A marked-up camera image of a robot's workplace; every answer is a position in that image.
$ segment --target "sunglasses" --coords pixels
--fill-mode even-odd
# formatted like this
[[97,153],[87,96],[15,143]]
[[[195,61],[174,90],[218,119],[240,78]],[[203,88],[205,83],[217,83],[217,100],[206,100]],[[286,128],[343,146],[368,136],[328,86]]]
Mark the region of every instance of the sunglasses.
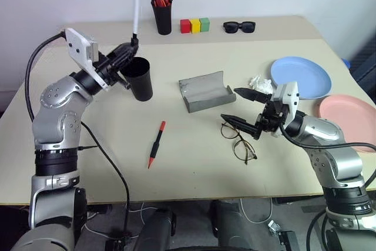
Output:
[[254,29],[256,27],[255,22],[225,22],[223,23],[224,31],[228,34],[234,34],[237,32],[238,29],[241,29],[243,32],[254,32]]

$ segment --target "pink plate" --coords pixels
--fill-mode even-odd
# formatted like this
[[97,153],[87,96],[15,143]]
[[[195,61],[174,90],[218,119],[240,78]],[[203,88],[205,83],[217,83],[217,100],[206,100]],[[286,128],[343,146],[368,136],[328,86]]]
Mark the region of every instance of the pink plate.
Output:
[[[320,104],[321,118],[336,123],[346,142],[367,142],[376,145],[376,109],[350,95],[331,95]],[[359,152],[373,152],[368,147],[355,147]]]

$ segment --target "eyeglasses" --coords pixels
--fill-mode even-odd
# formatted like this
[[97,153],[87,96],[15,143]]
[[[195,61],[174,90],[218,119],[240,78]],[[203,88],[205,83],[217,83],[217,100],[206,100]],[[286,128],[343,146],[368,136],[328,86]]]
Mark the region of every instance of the eyeglasses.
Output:
[[252,145],[240,135],[239,130],[235,129],[228,123],[223,123],[221,127],[221,134],[227,139],[240,138],[240,140],[235,142],[233,146],[233,152],[237,159],[244,161],[246,165],[248,165],[249,160],[257,159]]
[[254,32],[254,29],[256,27],[255,22],[243,22],[243,23],[238,23],[238,22],[225,22],[223,23],[224,31],[227,32],[228,34],[235,34],[238,29],[241,29],[243,32]]

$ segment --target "black cup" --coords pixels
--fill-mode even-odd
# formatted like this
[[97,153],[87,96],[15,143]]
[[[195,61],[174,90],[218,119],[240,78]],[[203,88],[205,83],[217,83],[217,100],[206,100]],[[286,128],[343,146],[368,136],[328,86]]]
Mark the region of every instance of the black cup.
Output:
[[157,24],[157,30],[160,35],[168,35],[171,33],[171,7],[155,7],[153,6],[155,23]]
[[153,96],[152,82],[150,80],[150,63],[145,58],[134,57],[127,67],[120,70],[133,95],[138,101],[148,101]]

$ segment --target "red block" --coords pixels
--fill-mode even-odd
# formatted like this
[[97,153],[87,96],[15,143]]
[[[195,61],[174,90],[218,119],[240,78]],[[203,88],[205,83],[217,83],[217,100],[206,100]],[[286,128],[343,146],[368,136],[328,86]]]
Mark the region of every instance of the red block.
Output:
[[188,19],[180,20],[180,32],[182,34],[190,32],[190,22]]

